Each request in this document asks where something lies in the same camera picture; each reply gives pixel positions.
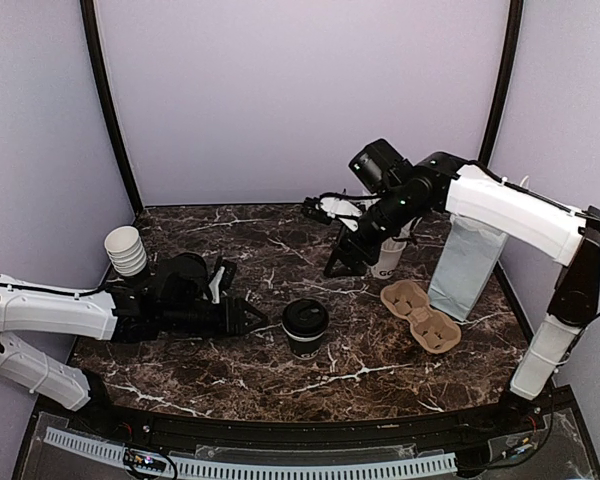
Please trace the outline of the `black paper coffee cup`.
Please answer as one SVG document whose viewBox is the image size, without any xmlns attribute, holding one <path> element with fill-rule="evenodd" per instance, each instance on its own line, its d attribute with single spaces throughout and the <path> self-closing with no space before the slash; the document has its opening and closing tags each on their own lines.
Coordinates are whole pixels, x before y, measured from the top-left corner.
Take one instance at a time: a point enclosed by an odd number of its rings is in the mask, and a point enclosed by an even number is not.
<svg viewBox="0 0 600 480">
<path fill-rule="evenodd" d="M 291 353 L 301 360 L 310 360 L 318 354 L 323 342 L 324 333 L 305 337 L 287 332 L 286 336 Z"/>
</svg>

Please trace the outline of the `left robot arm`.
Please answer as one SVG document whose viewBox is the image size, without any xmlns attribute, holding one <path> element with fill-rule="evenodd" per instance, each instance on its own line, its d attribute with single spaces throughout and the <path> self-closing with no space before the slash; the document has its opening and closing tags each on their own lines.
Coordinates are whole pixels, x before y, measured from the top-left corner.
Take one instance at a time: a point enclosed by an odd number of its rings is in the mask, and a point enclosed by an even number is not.
<svg viewBox="0 0 600 480">
<path fill-rule="evenodd" d="M 194 338 L 243 336 L 267 326 L 268 317 L 227 294 L 235 263 L 218 258 L 209 269 L 194 253 L 164 259 L 154 271 L 111 281 L 93 290 L 63 290 L 0 274 L 0 375 L 45 396 L 100 436 L 121 427 L 100 377 L 70 367 L 18 337 L 36 331 L 114 343 L 153 341 L 174 332 Z"/>
</svg>

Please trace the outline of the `stack of paper cups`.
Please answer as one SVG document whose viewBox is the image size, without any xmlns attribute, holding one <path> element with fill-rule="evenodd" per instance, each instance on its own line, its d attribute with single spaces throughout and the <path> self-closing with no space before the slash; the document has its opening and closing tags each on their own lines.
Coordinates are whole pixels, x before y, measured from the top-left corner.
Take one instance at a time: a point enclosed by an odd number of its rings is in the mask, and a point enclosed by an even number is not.
<svg viewBox="0 0 600 480">
<path fill-rule="evenodd" d="M 144 278 L 150 273 L 148 258 L 139 231 L 133 226 L 112 230 L 104 248 L 113 269 L 125 278 Z"/>
</svg>

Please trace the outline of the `white paper bag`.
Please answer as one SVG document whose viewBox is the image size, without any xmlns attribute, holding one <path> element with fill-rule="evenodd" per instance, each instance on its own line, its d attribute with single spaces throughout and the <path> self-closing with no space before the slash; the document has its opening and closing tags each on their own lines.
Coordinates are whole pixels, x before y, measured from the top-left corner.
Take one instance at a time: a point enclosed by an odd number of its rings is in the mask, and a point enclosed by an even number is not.
<svg viewBox="0 0 600 480">
<path fill-rule="evenodd" d="M 428 288 L 430 305 L 466 322 L 508 238 L 486 223 L 452 215 L 451 230 Z"/>
</svg>

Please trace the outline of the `brown cardboard cup carrier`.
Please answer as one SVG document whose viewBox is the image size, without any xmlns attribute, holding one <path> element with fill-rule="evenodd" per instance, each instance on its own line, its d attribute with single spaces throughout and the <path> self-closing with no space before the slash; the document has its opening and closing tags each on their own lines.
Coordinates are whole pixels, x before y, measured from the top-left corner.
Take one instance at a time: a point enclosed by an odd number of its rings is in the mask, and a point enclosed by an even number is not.
<svg viewBox="0 0 600 480">
<path fill-rule="evenodd" d="M 459 344 L 460 327 L 431 306 L 429 296 L 417 283 L 394 282 L 381 290 L 380 299 L 392 315 L 409 324 L 411 335 L 427 352 L 443 354 Z"/>
</svg>

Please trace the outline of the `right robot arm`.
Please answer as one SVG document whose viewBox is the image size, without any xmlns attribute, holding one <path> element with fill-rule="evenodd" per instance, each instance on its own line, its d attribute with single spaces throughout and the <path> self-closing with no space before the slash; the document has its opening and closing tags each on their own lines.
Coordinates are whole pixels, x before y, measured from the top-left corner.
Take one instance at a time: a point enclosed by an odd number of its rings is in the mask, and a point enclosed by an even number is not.
<svg viewBox="0 0 600 480">
<path fill-rule="evenodd" d="M 502 249 L 495 241 L 525 242 L 561 267 L 544 319 L 514 371 L 508 396 L 490 413 L 501 434 L 514 432 L 535 399 L 568 358 L 590 323 L 600 316 L 600 210 L 582 210 L 547 199 L 489 171 L 484 165 L 435 152 L 417 164 L 386 140 L 364 147 L 349 163 L 363 196 L 326 192 L 311 213 L 342 222 L 324 273 L 360 276 L 381 258 L 381 246 L 401 240 L 433 211 L 454 226 L 430 285 L 436 308 L 459 317 L 482 293 Z"/>
</svg>

